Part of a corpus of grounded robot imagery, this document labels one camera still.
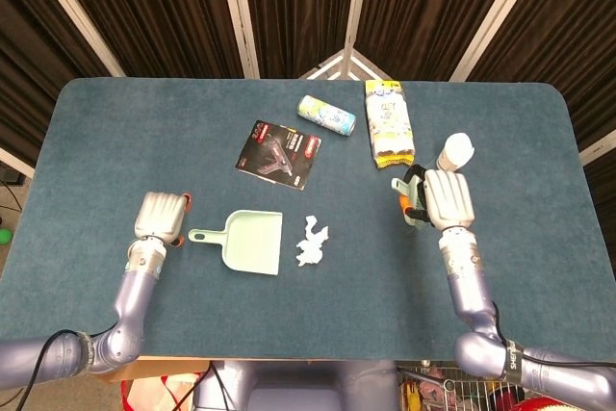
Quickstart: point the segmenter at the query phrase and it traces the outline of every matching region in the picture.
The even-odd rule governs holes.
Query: spray can
[[[297,105],[297,113],[326,129],[349,136],[355,128],[355,115],[306,95]]]

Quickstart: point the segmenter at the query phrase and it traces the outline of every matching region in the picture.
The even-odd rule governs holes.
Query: dustpan handle
[[[195,243],[225,245],[227,242],[227,233],[225,231],[193,229],[189,231],[189,240]]]

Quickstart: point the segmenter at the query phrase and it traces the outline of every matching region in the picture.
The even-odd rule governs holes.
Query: white tissue
[[[299,266],[305,264],[317,264],[323,258],[321,246],[329,238],[329,227],[324,226],[319,233],[313,233],[312,229],[317,224],[315,216],[306,217],[306,239],[297,244],[302,252],[296,259],[299,261]]]

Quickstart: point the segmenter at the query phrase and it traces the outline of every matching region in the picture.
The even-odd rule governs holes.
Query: cylindrical can
[[[436,167],[440,170],[456,172],[466,165],[475,153],[471,139],[464,132],[453,134],[447,138],[445,147],[438,159]]]
[[[355,128],[355,115],[325,103],[314,96],[306,95],[299,100],[297,113],[341,135],[349,136]]]

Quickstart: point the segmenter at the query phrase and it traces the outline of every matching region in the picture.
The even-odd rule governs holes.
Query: brown curtain
[[[345,46],[350,0],[248,0],[263,78],[296,78]]]
[[[364,0],[355,48],[394,79],[448,80],[494,0]]]
[[[590,194],[603,231],[609,259],[616,273],[616,149],[584,168]]]
[[[0,0],[0,146],[34,166],[62,87],[107,69],[56,0]]]
[[[227,0],[79,0],[124,71],[243,77]]]
[[[518,0],[469,80],[554,85],[582,150],[616,129],[615,25],[616,0]]]

